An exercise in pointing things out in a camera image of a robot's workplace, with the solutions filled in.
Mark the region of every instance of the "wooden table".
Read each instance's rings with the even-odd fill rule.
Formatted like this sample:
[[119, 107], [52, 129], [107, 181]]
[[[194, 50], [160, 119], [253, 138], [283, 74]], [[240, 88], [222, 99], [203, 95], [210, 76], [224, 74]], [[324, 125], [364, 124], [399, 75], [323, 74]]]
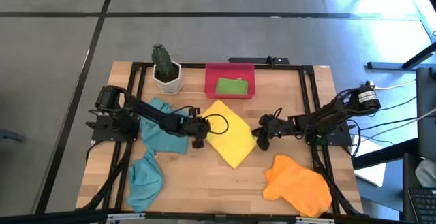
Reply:
[[[131, 62], [114, 62], [108, 84], [127, 87], [130, 68]], [[336, 94], [330, 68], [315, 66], [314, 69], [321, 104], [328, 103]], [[214, 99], [208, 99], [204, 94], [204, 69], [184, 68], [183, 78], [184, 85], [178, 95], [162, 95], [153, 82], [152, 69], [148, 68], [142, 100], [148, 102], [153, 97], [158, 97], [168, 102], [172, 108], [193, 105], [205, 111], [214, 102]], [[311, 101], [311, 111], [314, 111], [309, 76], [305, 78], [309, 101]], [[281, 118], [305, 113], [297, 71], [257, 69], [255, 80], [256, 95], [252, 99], [222, 100], [252, 129], [258, 127], [261, 115], [273, 113], [278, 107], [283, 108]], [[138, 83], [135, 83], [133, 94], [136, 94], [137, 86]], [[205, 147], [201, 149], [192, 148], [191, 142], [189, 142], [186, 155], [157, 153], [156, 161], [162, 171], [165, 183], [162, 191], [147, 211], [298, 215], [299, 212], [284, 199], [268, 201], [262, 197], [262, 190], [266, 186], [264, 171], [271, 167], [276, 154], [288, 155], [300, 165], [313, 168], [309, 147], [304, 140], [297, 140], [292, 136], [275, 138], [270, 140], [270, 143], [270, 148], [267, 151], [255, 147], [235, 170], [207, 142]], [[87, 204], [106, 180], [113, 148], [113, 142], [104, 142], [91, 151], [76, 207]], [[142, 140], [138, 138], [133, 145], [130, 164], [136, 159], [141, 159], [145, 151], [146, 148]], [[336, 184], [353, 207], [362, 212], [362, 204], [349, 155], [340, 146], [331, 146], [330, 159]], [[114, 206], [117, 188], [118, 182], [115, 182], [110, 207]], [[129, 184], [126, 182], [121, 210], [133, 210], [127, 204], [128, 196]]]

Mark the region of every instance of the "green sponge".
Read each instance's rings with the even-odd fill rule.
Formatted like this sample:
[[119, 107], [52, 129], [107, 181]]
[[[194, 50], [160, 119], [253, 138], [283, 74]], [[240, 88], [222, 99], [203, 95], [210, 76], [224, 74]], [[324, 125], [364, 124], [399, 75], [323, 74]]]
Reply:
[[246, 95], [248, 94], [248, 82], [243, 79], [219, 78], [215, 93]]

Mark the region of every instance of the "white cable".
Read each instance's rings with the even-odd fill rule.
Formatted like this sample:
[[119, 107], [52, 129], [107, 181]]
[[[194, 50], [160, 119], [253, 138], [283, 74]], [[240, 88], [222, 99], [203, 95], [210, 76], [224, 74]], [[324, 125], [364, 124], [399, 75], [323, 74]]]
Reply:
[[411, 83], [413, 83], [413, 82], [415, 82], [415, 80], [411, 80], [411, 81], [409, 81], [409, 82], [405, 82], [405, 83], [403, 83], [403, 84], [398, 84], [398, 85], [394, 85], [394, 86], [386, 87], [386, 88], [376, 86], [376, 87], [374, 87], [374, 89], [377, 89], [377, 90], [393, 89], [393, 88], [396, 88], [396, 87], [405, 86], [406, 84], [411, 84]]
[[410, 122], [405, 123], [404, 125], [399, 125], [399, 126], [397, 126], [397, 127], [393, 127], [393, 128], [391, 128], [391, 129], [388, 129], [388, 130], [382, 131], [382, 132], [380, 132], [380, 133], [377, 133], [377, 134], [371, 136], [370, 138], [367, 138], [367, 139], [361, 141], [360, 143], [362, 143], [362, 142], [364, 142], [364, 141], [366, 141], [366, 140], [370, 140], [370, 139], [372, 139], [372, 138], [374, 138], [374, 137], [376, 137], [376, 136], [378, 136], [378, 135], [381, 135], [381, 134], [383, 134], [383, 133], [386, 133], [386, 132], [389, 132], [389, 131], [392, 131], [392, 130], [394, 130], [394, 129], [398, 129], [398, 128], [401, 128], [401, 127], [404, 127], [404, 126], [409, 125], [409, 124], [411, 124], [411, 123], [414, 123], [414, 122], [416, 122], [416, 121], [418, 121], [418, 120], [421, 120], [421, 119], [427, 117], [428, 115], [434, 113], [434, 111], [436, 111], [436, 108], [433, 109], [433, 110], [431, 110], [430, 112], [427, 112], [426, 114], [422, 115], [421, 117], [419, 117], [419, 118], [417, 118], [417, 119], [414, 119], [414, 120], [412, 120], [412, 121], [410, 121]]

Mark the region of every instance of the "yellow cloth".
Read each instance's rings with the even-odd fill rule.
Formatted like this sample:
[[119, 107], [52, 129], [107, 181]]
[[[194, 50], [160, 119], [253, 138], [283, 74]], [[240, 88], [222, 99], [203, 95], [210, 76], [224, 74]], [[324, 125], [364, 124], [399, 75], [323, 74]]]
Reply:
[[[256, 145], [254, 137], [251, 135], [250, 126], [219, 100], [214, 102], [202, 114], [202, 117], [204, 118], [210, 114], [223, 115], [229, 122], [229, 129], [222, 135], [208, 133], [207, 141], [232, 168], [238, 167]], [[225, 131], [227, 125], [223, 118], [211, 116], [207, 119], [211, 124], [211, 131]]]
[[313, 170], [298, 165], [285, 155], [276, 155], [272, 168], [265, 171], [268, 182], [263, 191], [267, 200], [286, 199], [300, 215], [319, 217], [328, 210], [332, 196], [326, 181]]

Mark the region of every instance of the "keyboard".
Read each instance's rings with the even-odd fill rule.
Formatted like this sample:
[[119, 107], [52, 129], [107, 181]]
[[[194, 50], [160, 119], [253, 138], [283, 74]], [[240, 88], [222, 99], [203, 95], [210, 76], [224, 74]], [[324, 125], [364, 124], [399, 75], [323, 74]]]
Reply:
[[436, 224], [436, 189], [409, 189], [409, 198], [419, 223]]

